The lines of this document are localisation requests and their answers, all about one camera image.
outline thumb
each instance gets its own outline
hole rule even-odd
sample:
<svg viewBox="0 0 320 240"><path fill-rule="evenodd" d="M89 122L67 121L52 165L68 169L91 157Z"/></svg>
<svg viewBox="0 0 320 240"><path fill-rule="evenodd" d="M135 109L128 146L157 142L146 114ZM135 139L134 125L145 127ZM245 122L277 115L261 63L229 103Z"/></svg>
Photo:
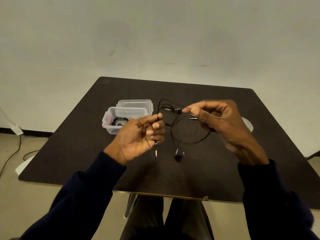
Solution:
<svg viewBox="0 0 320 240"><path fill-rule="evenodd" d="M205 110L200 109L199 107L192 107L191 113L202 123L205 123L209 125L210 128L215 129L219 126L221 123L220 119L216 116L208 113Z"/></svg>

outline navy blue sleeve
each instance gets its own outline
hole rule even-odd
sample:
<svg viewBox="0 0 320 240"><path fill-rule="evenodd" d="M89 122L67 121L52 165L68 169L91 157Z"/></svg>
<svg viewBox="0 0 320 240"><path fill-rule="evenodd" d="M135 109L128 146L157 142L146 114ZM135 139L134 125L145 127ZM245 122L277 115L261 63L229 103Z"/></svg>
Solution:
<svg viewBox="0 0 320 240"><path fill-rule="evenodd" d="M100 152L85 172L77 172L61 188L47 214L22 235L22 240L91 239L126 167Z"/></svg>
<svg viewBox="0 0 320 240"><path fill-rule="evenodd" d="M277 165L238 164L244 185L243 205L251 240L318 239L313 216L300 197L286 189Z"/></svg>

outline leg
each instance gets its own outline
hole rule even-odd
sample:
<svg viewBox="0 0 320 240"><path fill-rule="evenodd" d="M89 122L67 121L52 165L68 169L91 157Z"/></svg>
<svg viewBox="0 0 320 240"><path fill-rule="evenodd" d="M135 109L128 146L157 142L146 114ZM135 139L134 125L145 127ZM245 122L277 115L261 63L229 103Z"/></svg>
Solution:
<svg viewBox="0 0 320 240"><path fill-rule="evenodd" d="M209 218L201 201L173 199L165 228L196 240L214 240Z"/></svg>
<svg viewBox="0 0 320 240"><path fill-rule="evenodd" d="M162 228L162 213L162 197L139 195L120 240L128 240L147 228Z"/></svg>
<svg viewBox="0 0 320 240"><path fill-rule="evenodd" d="M132 206L134 205L134 198L136 197L136 194L135 193L131 193L129 195L129 200L128 200L128 204L127 204L127 208L125 210L125 213L124 213L124 218L128 218L129 216L129 213L130 213L130 210L132 208Z"/></svg>

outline dark table top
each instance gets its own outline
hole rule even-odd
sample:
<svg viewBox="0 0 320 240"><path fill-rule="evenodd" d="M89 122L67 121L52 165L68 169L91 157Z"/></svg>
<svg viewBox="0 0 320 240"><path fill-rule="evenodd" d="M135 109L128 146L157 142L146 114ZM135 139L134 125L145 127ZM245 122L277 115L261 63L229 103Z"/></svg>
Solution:
<svg viewBox="0 0 320 240"><path fill-rule="evenodd" d="M20 174L19 180L62 185L74 172L88 168L115 137L102 128L104 113L119 100L128 99L150 99L154 114L161 99L183 106L204 99L234 100L242 117L252 123L252 133L267 156L277 162L286 186L301 195L309 207L320 209L319 176L255 92L248 88L100 77ZM197 141L206 135L197 121L186 118L174 131L177 137ZM181 145L179 150L184 156L177 162L169 128L166 129L166 141L158 146L158 157L150 150L130 161L114 190L242 201L244 188L237 158L215 133L198 144Z"/></svg>

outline table leg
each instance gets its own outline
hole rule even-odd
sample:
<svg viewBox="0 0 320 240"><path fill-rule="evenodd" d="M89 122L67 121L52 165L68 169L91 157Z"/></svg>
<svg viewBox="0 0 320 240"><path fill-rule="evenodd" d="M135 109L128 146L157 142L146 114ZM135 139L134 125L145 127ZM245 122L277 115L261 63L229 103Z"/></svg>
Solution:
<svg viewBox="0 0 320 240"><path fill-rule="evenodd" d="M136 194L135 193L131 193L129 195L129 200L128 200L128 204L127 204L127 208L125 210L125 213L124 213L124 218L128 218L130 213L131 213L131 209L133 208L134 206L134 200L136 198Z"/></svg>

